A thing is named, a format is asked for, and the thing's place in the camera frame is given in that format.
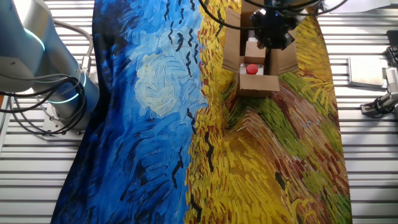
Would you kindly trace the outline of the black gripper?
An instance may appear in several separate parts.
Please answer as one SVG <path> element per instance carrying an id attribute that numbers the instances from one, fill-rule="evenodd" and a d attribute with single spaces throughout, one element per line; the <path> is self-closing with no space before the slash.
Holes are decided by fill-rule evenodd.
<path id="1" fill-rule="evenodd" d="M 282 36 L 288 31 L 295 29 L 295 18 L 285 17 L 275 9 L 260 8 L 253 12 L 250 20 L 254 27 L 254 35 L 259 40 L 260 49 L 286 49 L 294 38 L 292 36 Z"/>

